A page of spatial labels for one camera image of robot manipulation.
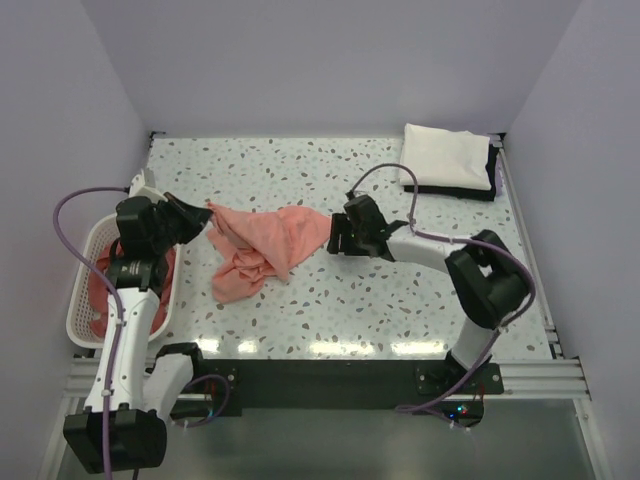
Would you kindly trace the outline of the salmon pink t-shirt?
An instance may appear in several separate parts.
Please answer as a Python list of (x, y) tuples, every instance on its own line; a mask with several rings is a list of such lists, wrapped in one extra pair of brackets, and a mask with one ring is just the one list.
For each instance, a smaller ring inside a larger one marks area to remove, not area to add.
[(212, 277), (212, 294), (229, 304), (257, 294), (267, 279), (289, 281), (290, 271), (329, 239), (331, 219), (309, 207), (242, 212), (208, 203), (207, 238), (223, 257)]

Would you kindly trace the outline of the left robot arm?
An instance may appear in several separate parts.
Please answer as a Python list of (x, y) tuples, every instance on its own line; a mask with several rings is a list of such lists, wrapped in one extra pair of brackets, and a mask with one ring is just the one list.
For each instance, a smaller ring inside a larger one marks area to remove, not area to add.
[(115, 209), (117, 235), (101, 270), (77, 259), (105, 285), (108, 312), (103, 352), (82, 412), (65, 419), (63, 435), (90, 474), (155, 468), (164, 460), (167, 425), (182, 391), (196, 392), (207, 368), (195, 343), (172, 344), (146, 369), (152, 323), (161, 306), (167, 255), (206, 227), (210, 212), (170, 193), (131, 195)]

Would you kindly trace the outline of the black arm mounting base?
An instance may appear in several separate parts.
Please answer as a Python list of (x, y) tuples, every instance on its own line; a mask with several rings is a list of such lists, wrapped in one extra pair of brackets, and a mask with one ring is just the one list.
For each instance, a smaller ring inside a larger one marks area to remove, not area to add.
[(166, 355), (148, 368), (145, 408), (192, 427), (246, 409), (392, 410), (478, 420), (505, 392), (496, 363), (465, 371), (448, 360), (197, 359)]

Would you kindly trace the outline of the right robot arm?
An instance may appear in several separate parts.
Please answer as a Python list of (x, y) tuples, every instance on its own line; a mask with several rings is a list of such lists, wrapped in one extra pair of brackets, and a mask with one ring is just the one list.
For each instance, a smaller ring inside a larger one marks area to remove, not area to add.
[(387, 221), (368, 195), (351, 197), (343, 212), (331, 216), (327, 251), (411, 263), (449, 275), (466, 315), (444, 360), (446, 382), (459, 393), (480, 382), (479, 366), (489, 359), (499, 331), (521, 316), (535, 296), (528, 269), (496, 232), (485, 229), (471, 237), (421, 232), (410, 220)]

